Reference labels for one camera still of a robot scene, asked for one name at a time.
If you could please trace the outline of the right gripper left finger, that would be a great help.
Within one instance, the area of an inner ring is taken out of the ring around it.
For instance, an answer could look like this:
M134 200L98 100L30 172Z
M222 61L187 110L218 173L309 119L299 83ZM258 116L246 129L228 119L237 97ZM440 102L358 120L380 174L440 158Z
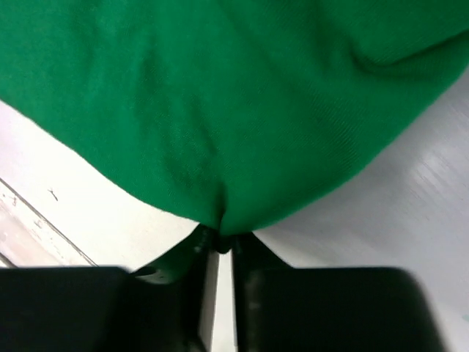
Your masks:
M133 272L138 351L210 351L219 254L217 232L197 226L156 260Z

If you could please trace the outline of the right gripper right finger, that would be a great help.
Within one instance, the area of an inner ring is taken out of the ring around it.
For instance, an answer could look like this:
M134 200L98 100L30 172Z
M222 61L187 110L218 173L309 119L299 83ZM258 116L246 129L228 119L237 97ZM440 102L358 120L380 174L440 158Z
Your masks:
M265 321L272 315L266 299L269 271L290 269L253 233L232 241L235 338L238 351L260 351Z

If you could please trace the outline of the green t shirt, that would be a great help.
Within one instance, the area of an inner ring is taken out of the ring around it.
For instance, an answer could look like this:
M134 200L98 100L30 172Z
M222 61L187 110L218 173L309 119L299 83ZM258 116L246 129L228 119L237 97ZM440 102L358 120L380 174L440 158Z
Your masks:
M466 1L1 3L1 99L222 238L347 182L467 66Z

